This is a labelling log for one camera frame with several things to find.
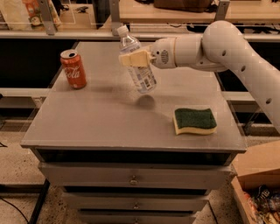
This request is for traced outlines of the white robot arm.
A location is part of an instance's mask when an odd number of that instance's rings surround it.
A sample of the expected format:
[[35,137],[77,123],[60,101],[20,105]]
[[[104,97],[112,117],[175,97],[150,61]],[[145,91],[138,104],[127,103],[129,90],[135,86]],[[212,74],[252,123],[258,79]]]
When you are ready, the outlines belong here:
[[134,52],[121,54],[119,61],[126,67],[153,65],[160,69],[230,70],[280,131],[280,71],[255,52],[243,34],[228,21],[211,23],[201,35],[161,38]]

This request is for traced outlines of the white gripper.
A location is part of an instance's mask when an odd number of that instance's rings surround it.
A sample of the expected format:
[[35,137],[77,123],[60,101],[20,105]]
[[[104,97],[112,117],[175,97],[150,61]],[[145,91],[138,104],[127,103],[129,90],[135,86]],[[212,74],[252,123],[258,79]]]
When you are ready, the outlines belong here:
[[160,69],[175,68],[175,38],[161,38],[143,50],[121,54],[119,62],[125,67],[148,67],[150,63]]

